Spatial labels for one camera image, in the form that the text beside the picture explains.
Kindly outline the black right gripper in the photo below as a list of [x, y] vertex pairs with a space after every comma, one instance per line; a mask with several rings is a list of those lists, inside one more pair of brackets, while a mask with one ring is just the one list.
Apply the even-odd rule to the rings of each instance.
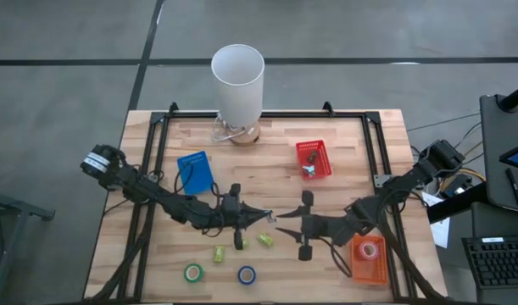
[[309, 240], [319, 239], [320, 237], [333, 237], [334, 229], [340, 223], [340, 218], [312, 214], [311, 208], [314, 205], [314, 194], [312, 191], [302, 191], [301, 200], [303, 206], [297, 207], [291, 212], [279, 215], [279, 218], [300, 217], [302, 219], [301, 232], [283, 228], [277, 228], [277, 230], [289, 235], [295, 242], [303, 244], [298, 249], [298, 259], [301, 261], [309, 261], [312, 259], [313, 252]]

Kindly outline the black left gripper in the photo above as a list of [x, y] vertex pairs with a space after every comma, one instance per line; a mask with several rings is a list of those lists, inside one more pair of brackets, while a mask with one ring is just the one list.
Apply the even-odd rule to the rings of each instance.
[[247, 205], [245, 202], [239, 202], [239, 194], [241, 191], [241, 185], [238, 183], [232, 184], [230, 190], [223, 196], [221, 203], [221, 210], [227, 226], [234, 228], [234, 247], [237, 250], [243, 249], [243, 240], [240, 225], [238, 223], [240, 212], [241, 217], [241, 228], [246, 230], [249, 226], [256, 222], [266, 219], [271, 221], [271, 211], [261, 208], [254, 208]]

